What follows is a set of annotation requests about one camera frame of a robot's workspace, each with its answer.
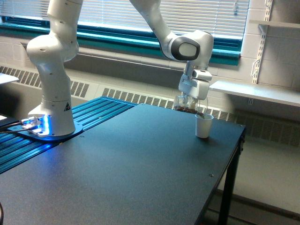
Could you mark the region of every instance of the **wall heater vent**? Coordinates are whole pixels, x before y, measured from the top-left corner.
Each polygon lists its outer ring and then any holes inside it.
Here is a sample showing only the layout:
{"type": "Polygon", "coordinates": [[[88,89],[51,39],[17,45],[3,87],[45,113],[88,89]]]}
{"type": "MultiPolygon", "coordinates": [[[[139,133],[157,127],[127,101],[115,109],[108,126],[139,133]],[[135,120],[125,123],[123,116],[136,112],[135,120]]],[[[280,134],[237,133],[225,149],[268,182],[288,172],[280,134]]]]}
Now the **wall heater vent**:
{"type": "MultiPolygon", "coordinates": [[[[0,73],[15,76],[19,78],[17,83],[28,85],[36,88],[42,88],[42,83],[39,74],[19,70],[9,67],[0,67],[0,73]]],[[[90,85],[88,83],[71,81],[71,95],[76,97],[85,98],[90,85]]]]}
{"type": "MultiPolygon", "coordinates": [[[[125,101],[148,104],[173,109],[173,99],[158,96],[130,93],[116,89],[104,88],[103,96],[122,99],[125,101]]],[[[291,124],[284,120],[270,120],[261,115],[246,115],[246,113],[230,113],[218,108],[209,107],[206,111],[218,120],[230,121],[247,126],[247,135],[277,143],[300,146],[300,125],[291,124]]]]}
{"type": "Polygon", "coordinates": [[[152,95],[136,94],[127,91],[104,88],[102,96],[121,99],[137,104],[148,104],[173,109],[173,100],[152,95]]]}

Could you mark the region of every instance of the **wall shelf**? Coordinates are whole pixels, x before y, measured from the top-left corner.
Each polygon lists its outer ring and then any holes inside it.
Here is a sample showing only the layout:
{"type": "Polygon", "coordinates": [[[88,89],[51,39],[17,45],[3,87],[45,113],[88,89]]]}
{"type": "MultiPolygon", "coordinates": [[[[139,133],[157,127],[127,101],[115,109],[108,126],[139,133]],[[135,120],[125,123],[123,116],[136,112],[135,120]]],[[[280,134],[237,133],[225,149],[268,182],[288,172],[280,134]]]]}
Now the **wall shelf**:
{"type": "Polygon", "coordinates": [[[220,80],[211,85],[210,90],[300,107],[300,91],[270,85],[220,80]]]}
{"type": "Polygon", "coordinates": [[[10,75],[0,73],[0,84],[14,82],[14,81],[18,81],[18,80],[19,79],[16,78],[15,76],[10,76],[10,75]]]}
{"type": "Polygon", "coordinates": [[[300,24],[298,23],[289,23],[289,22],[272,22],[272,21],[261,21],[261,20],[250,20],[250,23],[259,24],[261,26],[271,26],[278,28],[296,28],[300,29],[300,24]]]}

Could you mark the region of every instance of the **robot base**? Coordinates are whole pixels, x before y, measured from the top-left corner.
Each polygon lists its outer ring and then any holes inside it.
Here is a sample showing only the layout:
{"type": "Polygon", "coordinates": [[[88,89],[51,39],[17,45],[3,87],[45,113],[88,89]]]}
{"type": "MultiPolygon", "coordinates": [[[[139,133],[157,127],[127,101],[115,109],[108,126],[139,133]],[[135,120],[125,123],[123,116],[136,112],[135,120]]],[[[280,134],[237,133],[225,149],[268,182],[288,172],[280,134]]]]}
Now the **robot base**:
{"type": "MultiPolygon", "coordinates": [[[[10,131],[14,130],[22,130],[22,126],[15,126],[9,128],[10,131]]],[[[50,136],[50,137],[39,137],[30,131],[21,131],[17,132],[17,134],[20,134],[22,136],[37,140],[37,141],[42,141],[42,142],[65,142],[66,140],[71,139],[72,137],[77,136],[78,134],[83,132],[83,126],[81,124],[75,123],[75,131],[73,133],[70,133],[69,135],[64,135],[64,136],[50,136]]]]}

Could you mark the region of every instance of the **window sill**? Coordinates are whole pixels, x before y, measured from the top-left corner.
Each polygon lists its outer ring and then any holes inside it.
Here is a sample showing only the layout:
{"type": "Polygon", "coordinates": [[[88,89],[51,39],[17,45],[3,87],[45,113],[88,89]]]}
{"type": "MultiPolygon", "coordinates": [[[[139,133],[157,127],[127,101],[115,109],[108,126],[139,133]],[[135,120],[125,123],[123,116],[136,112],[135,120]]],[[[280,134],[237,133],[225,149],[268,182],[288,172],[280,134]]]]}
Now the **window sill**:
{"type": "MultiPolygon", "coordinates": [[[[27,36],[30,38],[42,34],[48,34],[50,29],[44,27],[19,25],[11,23],[0,23],[0,35],[27,36]]],[[[140,38],[109,36],[104,34],[93,34],[77,32],[77,39],[80,45],[101,47],[106,49],[118,49],[132,53],[145,53],[147,55],[163,56],[159,42],[143,40],[140,38]]],[[[240,52],[213,49],[210,62],[237,66],[240,59],[240,52]]]]}

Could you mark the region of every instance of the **white paper cup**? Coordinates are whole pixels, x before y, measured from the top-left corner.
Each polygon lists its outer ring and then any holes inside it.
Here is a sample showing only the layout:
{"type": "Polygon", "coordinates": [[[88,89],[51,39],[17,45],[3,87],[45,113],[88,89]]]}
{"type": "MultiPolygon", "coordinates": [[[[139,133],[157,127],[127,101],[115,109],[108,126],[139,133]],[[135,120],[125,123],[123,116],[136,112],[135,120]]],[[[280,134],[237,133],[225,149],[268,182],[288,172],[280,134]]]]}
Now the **white paper cup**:
{"type": "Polygon", "coordinates": [[[209,114],[204,114],[204,118],[196,114],[196,136],[207,138],[210,135],[210,128],[214,117],[209,114]]]}

